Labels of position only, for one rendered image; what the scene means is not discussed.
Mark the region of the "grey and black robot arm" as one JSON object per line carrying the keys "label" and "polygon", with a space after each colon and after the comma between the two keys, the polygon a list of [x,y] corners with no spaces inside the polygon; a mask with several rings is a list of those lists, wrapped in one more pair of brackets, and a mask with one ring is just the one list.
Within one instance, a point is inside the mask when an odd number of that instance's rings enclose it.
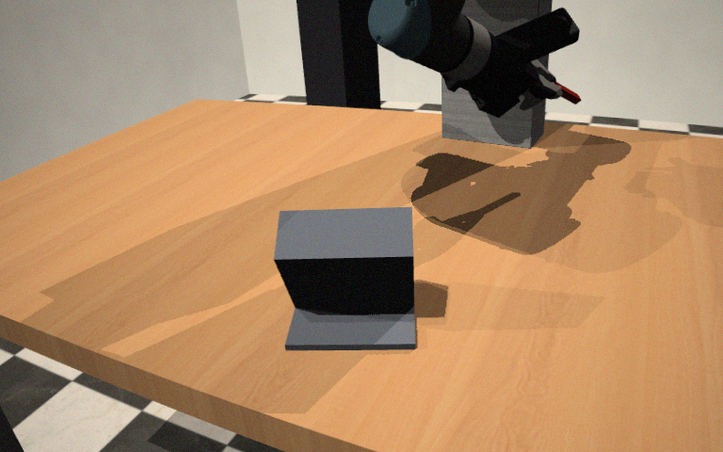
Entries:
{"label": "grey and black robot arm", "polygon": [[[369,31],[377,44],[398,57],[467,80],[486,65],[491,40],[483,25],[461,13],[464,3],[373,0]],[[495,67],[499,74],[507,73],[577,42],[579,33],[566,9],[556,9],[495,36],[499,46]]]}

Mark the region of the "red rectangular bar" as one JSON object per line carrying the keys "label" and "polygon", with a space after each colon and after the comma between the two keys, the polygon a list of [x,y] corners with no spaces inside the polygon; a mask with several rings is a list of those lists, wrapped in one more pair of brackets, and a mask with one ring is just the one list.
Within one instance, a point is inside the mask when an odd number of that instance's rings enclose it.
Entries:
{"label": "red rectangular bar", "polygon": [[[560,85],[557,82],[555,82],[555,83],[557,85]],[[570,89],[567,89],[566,87],[564,87],[562,85],[560,85],[560,87],[562,88],[562,92],[563,92],[563,95],[561,96],[562,98],[570,101],[571,103],[573,103],[575,105],[578,104],[580,101],[582,101],[577,93],[571,91]]]}

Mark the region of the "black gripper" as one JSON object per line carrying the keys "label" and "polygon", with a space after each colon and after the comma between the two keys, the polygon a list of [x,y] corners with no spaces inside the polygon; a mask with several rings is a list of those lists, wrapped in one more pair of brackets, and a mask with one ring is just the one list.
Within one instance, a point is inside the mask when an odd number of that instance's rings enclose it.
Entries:
{"label": "black gripper", "polygon": [[[498,43],[490,32],[489,34],[490,56],[484,68],[477,75],[460,81],[441,73],[449,90],[453,92],[458,88],[468,90],[479,110],[497,118],[519,103],[521,95],[524,96],[520,105],[521,110],[527,110],[545,99],[558,99],[563,95],[560,85],[554,83],[556,82],[555,77],[538,60],[526,63],[513,71],[499,74],[495,67],[499,51]],[[487,77],[485,78],[485,76]],[[481,80],[481,78],[484,79]]]}

